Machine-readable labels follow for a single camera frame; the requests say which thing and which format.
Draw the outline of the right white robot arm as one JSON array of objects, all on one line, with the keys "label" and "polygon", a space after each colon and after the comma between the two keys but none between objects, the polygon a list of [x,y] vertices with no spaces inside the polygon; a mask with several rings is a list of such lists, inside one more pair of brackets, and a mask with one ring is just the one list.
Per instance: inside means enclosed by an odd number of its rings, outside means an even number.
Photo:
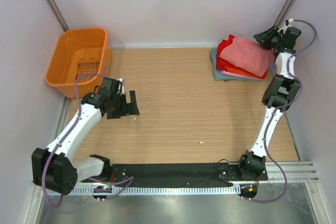
[{"label": "right white robot arm", "polygon": [[264,49],[273,50],[277,72],[262,97],[265,111],[256,139],[236,167],[238,177],[243,180],[257,178],[265,171],[268,146],[276,125],[300,91],[301,84],[294,75],[294,47],[300,35],[301,30],[292,25],[274,26],[254,35]]}]

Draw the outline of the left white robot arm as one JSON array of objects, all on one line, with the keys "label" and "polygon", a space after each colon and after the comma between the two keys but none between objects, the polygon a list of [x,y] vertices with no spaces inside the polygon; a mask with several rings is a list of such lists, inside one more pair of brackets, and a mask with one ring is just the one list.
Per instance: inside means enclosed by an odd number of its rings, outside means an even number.
[{"label": "left white robot arm", "polygon": [[32,153],[33,183],[44,190],[68,195],[76,183],[86,179],[106,182],[111,177],[110,160],[90,155],[73,163],[73,158],[90,130],[103,118],[139,115],[136,92],[126,93],[123,80],[104,77],[101,85],[78,101],[79,106],[63,131],[45,148]]}]

